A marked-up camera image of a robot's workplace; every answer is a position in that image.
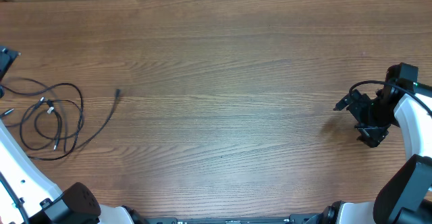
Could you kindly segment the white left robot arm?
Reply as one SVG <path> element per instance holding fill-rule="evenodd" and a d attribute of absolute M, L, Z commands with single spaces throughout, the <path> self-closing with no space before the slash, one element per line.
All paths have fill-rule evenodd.
<path fill-rule="evenodd" d="M 61 83 L 47 87 L 42 91 L 33 93 L 16 92 L 1 85 L 1 98 L 4 89 L 26 96 L 36 96 L 50 91 L 58 86 L 74 87 L 80 97 L 80 105 L 67 100 L 46 100 L 42 97 L 23 114 L 19 123 L 6 126 L 3 118 L 14 109 L 1 113 L 1 223 L 146 223 L 134 209 L 126 206 L 110 207 L 99 204 L 94 194 L 82 183 L 77 182 L 68 189 L 62 191 L 57 184 L 46 177 L 31 161 L 38 159 L 42 161 L 56 161 L 66 158 L 77 146 L 78 134 L 84 124 L 84 101 L 80 89 L 70 83 Z M 78 125 L 74 133 L 68 134 L 65 119 L 61 118 L 60 112 L 54 107 L 54 103 L 67 101 L 76 106 L 78 114 Z M 27 155 L 22 147 L 11 135 L 8 128 L 19 127 L 22 136 L 22 126 L 29 117 L 43 105 L 48 106 L 47 113 L 52 113 L 57 118 L 57 132 L 53 137 L 43 136 L 50 142 L 38 148 L 31 148 L 22 141 L 22 144 L 30 150 L 42 150 L 54 144 L 54 150 L 59 146 L 59 141 L 64 140 L 64 154 L 60 157 L 34 157 Z M 72 147 L 68 150 L 66 143 L 69 138 L 74 138 Z"/>

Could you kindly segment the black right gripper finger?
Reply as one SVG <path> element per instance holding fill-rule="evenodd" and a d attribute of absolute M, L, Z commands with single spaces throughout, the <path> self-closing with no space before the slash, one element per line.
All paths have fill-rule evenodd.
<path fill-rule="evenodd" d="M 335 104 L 335 107 L 333 108 L 334 111 L 341 111 L 348 107 L 350 104 L 352 104 L 352 96 L 350 94 L 347 94 L 344 96 L 340 101 L 338 101 Z"/>
<path fill-rule="evenodd" d="M 375 148 L 380 145 L 380 143 L 386 138 L 389 134 L 388 125 L 379 127 L 379 126 L 370 126 L 360 123 L 354 126 L 355 129 L 358 130 L 360 136 L 357 140 L 366 144 L 370 148 Z"/>

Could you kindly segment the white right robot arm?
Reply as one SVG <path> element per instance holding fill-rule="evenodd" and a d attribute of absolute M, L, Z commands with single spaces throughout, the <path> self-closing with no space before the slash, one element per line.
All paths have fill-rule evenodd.
<path fill-rule="evenodd" d="M 431 87 L 418 81 L 419 69 L 407 63 L 387 69 L 371 99 L 350 87 L 334 109 L 346 109 L 357 121 L 358 140 L 375 148 L 394 125 L 401 129 L 406 163 L 372 202 L 334 202 L 309 223 L 431 224 Z"/>

